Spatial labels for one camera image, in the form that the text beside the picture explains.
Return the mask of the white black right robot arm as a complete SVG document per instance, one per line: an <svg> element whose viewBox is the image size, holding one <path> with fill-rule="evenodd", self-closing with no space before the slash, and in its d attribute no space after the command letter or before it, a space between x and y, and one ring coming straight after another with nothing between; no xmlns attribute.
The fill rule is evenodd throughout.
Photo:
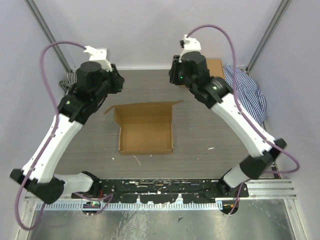
<svg viewBox="0 0 320 240"><path fill-rule="evenodd" d="M174 85L184 85L208 109L220 116L236 133L248 151L248 156L237 166L227 171L218 181L218 189L225 197L232 197L238 186L249 180L257 180L286 147L282 139L275 139L265 133L262 139L257 130L263 128L254 120L248 123L239 110L232 87L220 76L212 76L206 58L198 51L182 56L174 55L169 81Z"/></svg>

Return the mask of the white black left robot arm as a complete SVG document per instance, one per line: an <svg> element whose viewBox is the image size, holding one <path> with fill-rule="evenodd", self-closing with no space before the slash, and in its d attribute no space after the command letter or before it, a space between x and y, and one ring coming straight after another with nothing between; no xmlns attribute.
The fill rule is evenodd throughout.
<svg viewBox="0 0 320 240"><path fill-rule="evenodd" d="M87 61L76 71L76 82L58 104L58 115L39 148L23 168L15 168L10 178L46 204L62 195L84 193L88 198L100 195L101 180L88 171L55 174L55 169L74 136L97 112L109 94L122 91L125 80L115 64L109 67Z"/></svg>

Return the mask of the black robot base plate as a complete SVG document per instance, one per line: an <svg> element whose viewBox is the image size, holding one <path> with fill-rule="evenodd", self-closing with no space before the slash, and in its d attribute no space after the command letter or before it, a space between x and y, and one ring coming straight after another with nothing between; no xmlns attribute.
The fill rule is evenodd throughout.
<svg viewBox="0 0 320 240"><path fill-rule="evenodd" d="M103 179L96 197L113 194L112 203L164 204L178 197L183 204L215 203L218 198L249 197L244 184L241 188L224 189L216 179Z"/></svg>

